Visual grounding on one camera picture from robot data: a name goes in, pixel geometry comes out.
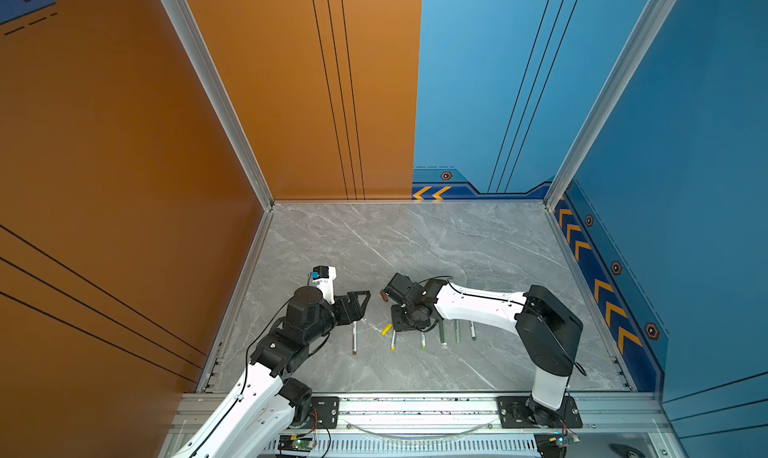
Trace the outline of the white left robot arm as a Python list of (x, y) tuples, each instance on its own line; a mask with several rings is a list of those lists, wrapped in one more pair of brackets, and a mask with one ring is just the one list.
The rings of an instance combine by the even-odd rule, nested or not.
[(340, 326), (365, 315), (369, 291), (328, 302), (321, 289), (298, 288), (269, 326), (248, 346), (235, 386), (177, 457), (256, 457), (283, 431), (309, 419), (312, 390), (293, 378), (297, 369)]

